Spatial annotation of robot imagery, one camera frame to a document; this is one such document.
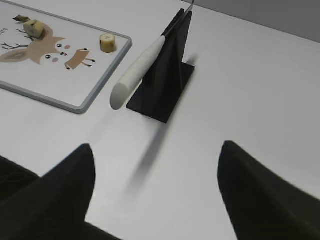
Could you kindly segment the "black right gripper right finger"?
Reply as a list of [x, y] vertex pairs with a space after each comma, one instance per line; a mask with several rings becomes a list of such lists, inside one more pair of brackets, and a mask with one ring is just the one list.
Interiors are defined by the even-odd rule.
[[290, 184], [231, 140], [217, 182], [239, 240], [318, 240], [320, 200]]

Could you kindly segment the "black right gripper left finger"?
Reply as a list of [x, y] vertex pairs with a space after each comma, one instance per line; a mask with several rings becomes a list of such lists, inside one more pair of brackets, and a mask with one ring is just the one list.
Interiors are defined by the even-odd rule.
[[0, 158], [2, 240], [114, 240], [85, 221], [95, 188], [95, 159], [82, 144], [42, 177]]

